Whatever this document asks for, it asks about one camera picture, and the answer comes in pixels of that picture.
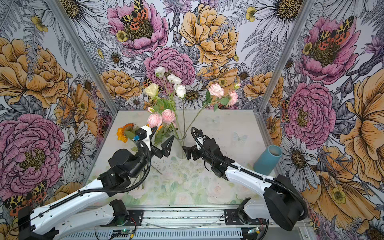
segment teal cup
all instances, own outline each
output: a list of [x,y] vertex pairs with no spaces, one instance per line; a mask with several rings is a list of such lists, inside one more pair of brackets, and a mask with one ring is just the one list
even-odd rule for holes
[[279,162],[281,154],[282,151],[280,147],[276,145],[268,146],[253,165],[253,170],[263,175],[271,174]]

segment printed pink peony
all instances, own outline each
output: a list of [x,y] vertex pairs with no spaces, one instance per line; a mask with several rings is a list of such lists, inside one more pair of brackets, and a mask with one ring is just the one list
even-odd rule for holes
[[140,23],[138,30],[132,30],[120,20],[121,17],[132,14],[133,2],[130,6],[124,3],[122,8],[116,5],[115,8],[107,9],[108,24],[112,26],[109,30],[122,42],[122,51],[127,56],[153,51],[159,46],[164,46],[168,40],[169,26],[166,17],[161,18],[153,3],[150,6],[145,0],[143,3],[144,8],[148,10],[148,19]]
[[176,120],[175,113],[171,109],[165,109],[161,116],[163,117],[163,122],[166,124],[170,124],[171,122]]
[[[176,49],[164,47],[157,49],[152,57],[147,57],[144,60],[144,65],[147,69],[147,77],[153,83],[165,87],[163,82],[166,83],[168,90],[173,91],[173,84],[167,80],[171,74],[181,78],[182,85],[191,85],[195,81],[195,68],[193,62],[185,53],[179,53]],[[159,67],[164,67],[165,75],[164,80],[161,81],[155,75],[155,70]]]
[[163,121],[163,118],[161,117],[161,115],[158,113],[154,113],[149,116],[148,125],[150,128],[154,126],[160,127],[162,121]]
[[231,99],[229,100],[228,105],[229,106],[235,105],[235,103],[237,103],[237,98],[238,98],[237,92],[236,91],[232,91],[232,92],[229,93],[229,96],[231,97]]
[[290,97],[288,115],[287,135],[301,139],[308,149],[321,147],[335,127],[331,93],[320,83],[299,83]]
[[354,32],[355,17],[351,16],[346,21],[351,24],[348,32],[337,35],[336,30],[343,22],[336,23],[336,20],[330,22],[328,18],[319,18],[304,40],[303,55],[295,64],[298,72],[309,76],[313,81],[322,81],[325,85],[329,85],[352,67],[358,56],[353,52],[360,31]]
[[211,95],[216,96],[221,98],[224,96],[224,89],[220,86],[218,83],[212,84],[209,88],[208,91]]
[[0,197],[26,195],[46,180],[52,187],[61,176],[58,168],[64,134],[59,126],[38,114],[23,114],[17,121],[0,123]]

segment table top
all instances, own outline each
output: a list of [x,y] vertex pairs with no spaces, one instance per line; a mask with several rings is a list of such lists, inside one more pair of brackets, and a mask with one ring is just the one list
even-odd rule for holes
[[[196,116],[198,110],[185,111],[186,127]],[[147,124],[147,111],[119,111],[106,136],[96,162],[93,165],[88,183],[109,169],[108,159],[119,149],[131,150],[133,142],[118,141],[118,128],[128,123],[141,127]],[[183,126],[182,112],[178,112],[179,123]],[[192,125],[201,129],[205,135],[214,138],[223,155],[234,159],[246,168],[253,169],[254,162],[265,150],[258,124],[252,110],[203,110]],[[181,147],[175,140],[169,157],[152,158],[151,171],[144,183],[128,193],[98,202],[105,205],[113,199],[121,199],[125,205],[218,205],[240,204],[246,197],[259,196],[239,184],[218,178],[204,168],[202,159],[196,161],[180,159]],[[187,134],[185,146],[195,142]]]

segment metal post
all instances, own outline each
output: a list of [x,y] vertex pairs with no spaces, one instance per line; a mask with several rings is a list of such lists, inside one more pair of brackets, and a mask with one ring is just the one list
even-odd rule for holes
[[262,113],[264,111],[266,104],[271,98],[273,89],[279,80],[281,71],[283,70],[285,63],[289,58],[290,51],[293,48],[294,44],[296,43],[297,37],[299,36],[301,30],[304,27],[304,24],[308,18],[309,13],[311,12],[313,4],[314,4],[314,0],[305,0],[301,5],[301,9],[299,14],[297,15],[293,29],[289,34],[287,41],[285,42],[283,51],[279,57],[279,60],[277,61],[275,69],[273,70],[271,81],[269,82],[268,87],[266,88],[264,96],[262,98],[262,101],[259,104],[259,107],[258,107],[259,113]]
[[93,64],[90,56],[88,55],[88,52],[85,49],[81,38],[77,34],[76,28],[71,23],[67,13],[60,3],[60,0],[49,0],[46,1],[46,3],[56,17],[56,20],[60,23],[61,28],[64,30],[65,37],[72,44],[77,54],[81,56],[81,60],[83,61],[84,66],[87,68],[91,78],[95,81],[96,86],[103,95],[105,102],[112,112],[112,115],[115,116],[118,112],[118,108],[108,90],[106,89],[103,81],[101,80],[101,76],[97,71],[96,66]]

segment floral tablecloth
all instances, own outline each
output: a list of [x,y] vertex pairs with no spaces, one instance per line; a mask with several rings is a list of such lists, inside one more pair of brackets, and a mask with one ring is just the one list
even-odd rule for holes
[[[186,125],[198,110],[185,112]],[[88,183],[109,169],[108,159],[121,148],[131,150],[132,142],[117,140],[117,129],[128,123],[143,126],[147,123],[149,113],[146,111],[120,111],[110,129],[106,141],[90,173]],[[224,155],[234,159],[243,166],[253,169],[252,165],[265,150],[258,124],[252,110],[204,110],[197,117],[193,126],[214,138]],[[190,134],[185,146],[195,145]],[[257,198],[255,192],[238,184],[218,178],[204,168],[203,160],[179,159],[181,151],[175,140],[171,155],[159,159],[152,158],[152,166],[147,179],[137,189],[125,194],[116,194],[95,205],[104,205],[112,199],[122,199],[126,205],[212,205],[239,204],[246,197]]]

